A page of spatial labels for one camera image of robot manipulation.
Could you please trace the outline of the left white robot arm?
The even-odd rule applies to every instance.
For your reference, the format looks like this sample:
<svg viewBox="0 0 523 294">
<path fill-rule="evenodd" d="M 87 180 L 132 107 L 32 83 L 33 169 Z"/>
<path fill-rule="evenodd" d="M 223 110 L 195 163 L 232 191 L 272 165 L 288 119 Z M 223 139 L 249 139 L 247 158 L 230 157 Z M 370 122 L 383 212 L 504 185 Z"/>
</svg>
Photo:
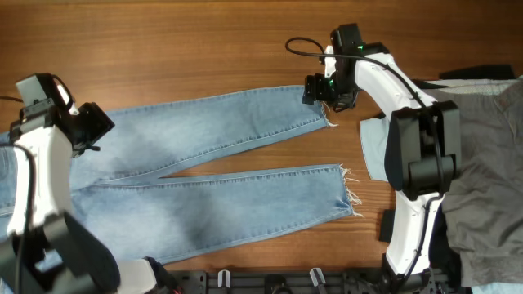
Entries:
<svg viewBox="0 0 523 294">
<path fill-rule="evenodd" d="M 27 102 L 11 129 L 17 188 L 1 277 L 15 293 L 178 293 L 179 282 L 152 257 L 132 260 L 120 245 L 140 228 L 110 216 L 87 216 L 69 188 L 73 158 L 114 127 L 95 103 L 75 109 L 60 95 Z"/>
</svg>

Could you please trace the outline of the light blue denim jeans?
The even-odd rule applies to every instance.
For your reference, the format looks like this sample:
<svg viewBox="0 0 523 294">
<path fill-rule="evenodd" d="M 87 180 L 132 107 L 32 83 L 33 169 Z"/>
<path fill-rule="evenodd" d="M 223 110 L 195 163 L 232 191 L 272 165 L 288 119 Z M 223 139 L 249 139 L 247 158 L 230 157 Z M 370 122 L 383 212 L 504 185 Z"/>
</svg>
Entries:
<svg viewBox="0 0 523 294">
<path fill-rule="evenodd" d="M 354 212 L 338 164 L 184 177 L 185 169 L 325 128 L 300 86 L 109 112 L 99 150 L 72 162 L 74 216 L 118 260 L 182 261 Z"/>
</svg>

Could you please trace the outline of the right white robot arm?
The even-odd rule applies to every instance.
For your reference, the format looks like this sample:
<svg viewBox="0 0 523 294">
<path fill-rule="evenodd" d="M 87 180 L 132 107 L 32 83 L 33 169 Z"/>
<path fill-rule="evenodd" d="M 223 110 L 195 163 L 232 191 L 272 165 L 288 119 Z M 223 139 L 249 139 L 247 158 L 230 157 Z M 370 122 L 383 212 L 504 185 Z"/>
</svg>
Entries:
<svg viewBox="0 0 523 294">
<path fill-rule="evenodd" d="M 329 102 L 339 112 L 365 91 L 389 122 L 384 169 L 396 209 L 380 290 L 423 289 L 436 214 L 461 165 L 458 106 L 423 93 L 380 43 L 330 45 L 315 56 L 324 72 L 306 77 L 305 103 Z"/>
</svg>

